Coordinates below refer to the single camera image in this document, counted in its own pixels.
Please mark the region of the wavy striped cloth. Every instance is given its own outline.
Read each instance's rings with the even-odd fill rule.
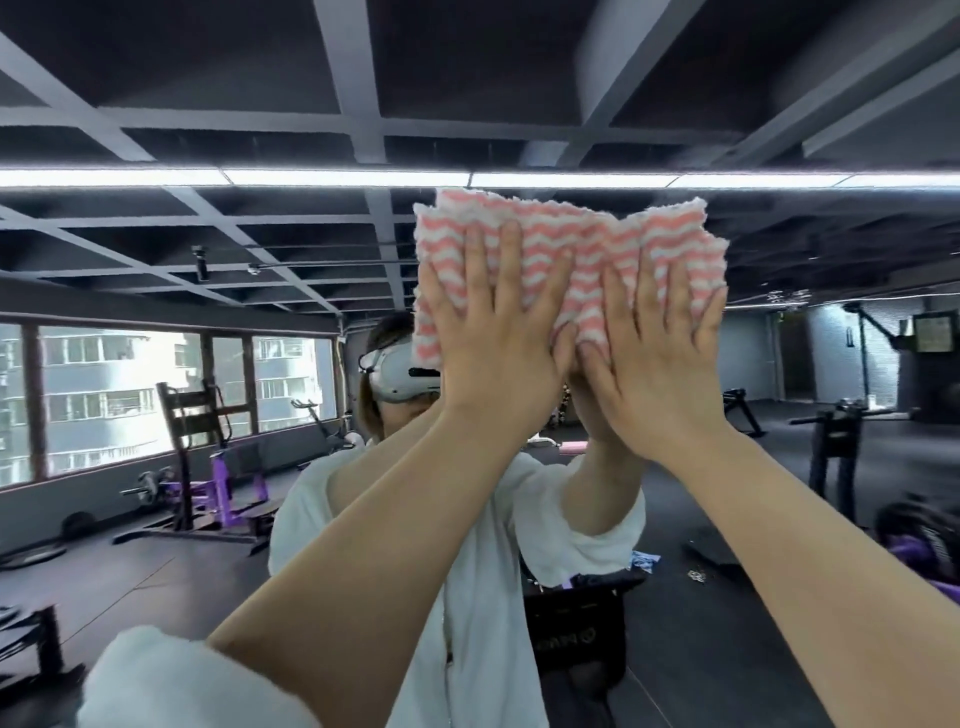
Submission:
[[[536,299],[560,251],[572,246],[574,270],[554,333],[567,322],[577,325],[577,343],[594,342],[608,358],[600,272],[609,258],[623,277],[633,302],[641,251],[656,262],[660,301],[666,299],[667,265],[677,257],[690,275],[694,319],[703,313],[713,291],[724,285],[728,242],[704,230],[707,203],[697,198],[680,205],[650,207],[617,220],[568,203],[507,200],[481,190],[441,189],[434,206],[414,205],[417,258],[429,260],[447,295],[461,311],[467,305],[464,245],[467,225],[479,222],[487,246],[491,283],[499,267],[498,229],[517,220],[523,229],[523,304]],[[414,302],[414,366],[437,369],[440,341],[426,300]]]

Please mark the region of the white vr headset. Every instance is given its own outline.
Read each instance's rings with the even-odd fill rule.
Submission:
[[[412,367],[413,350],[408,336],[360,357],[360,373],[370,376],[375,399],[398,404],[422,395],[440,394],[440,372]]]

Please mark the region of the security camera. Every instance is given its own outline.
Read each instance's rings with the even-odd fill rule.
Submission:
[[[200,283],[206,283],[210,280],[210,272],[206,269],[206,248],[203,245],[195,245],[191,250],[193,256],[197,258],[197,280]]]

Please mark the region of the dark ceiling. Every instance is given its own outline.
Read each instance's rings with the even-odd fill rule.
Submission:
[[[960,0],[2,3],[0,163],[956,169],[958,48]],[[0,269],[362,325],[412,301],[411,205],[432,195],[8,190]],[[960,279],[953,195],[705,197],[734,299]]]

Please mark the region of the doorway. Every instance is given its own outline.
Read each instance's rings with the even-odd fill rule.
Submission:
[[[817,382],[813,373],[806,311],[784,311],[780,315],[780,362],[783,368],[783,398],[816,401]]]

